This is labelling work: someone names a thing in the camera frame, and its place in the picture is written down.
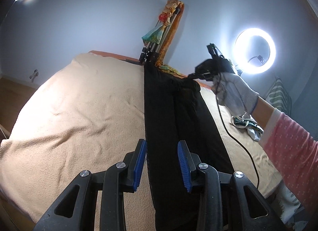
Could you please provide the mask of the right forearm pink sleeve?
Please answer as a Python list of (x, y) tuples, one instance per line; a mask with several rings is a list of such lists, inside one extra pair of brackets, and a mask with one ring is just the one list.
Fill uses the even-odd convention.
[(317, 208), (317, 141), (296, 121), (258, 98), (252, 114), (263, 127), (259, 142), (286, 187), (309, 212)]

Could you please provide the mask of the right white gloved hand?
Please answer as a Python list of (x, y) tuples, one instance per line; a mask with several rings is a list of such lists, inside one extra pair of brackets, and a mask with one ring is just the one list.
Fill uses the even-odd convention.
[(228, 108), (233, 116), (252, 114), (259, 94), (237, 74), (220, 73), (213, 78), (218, 102)]

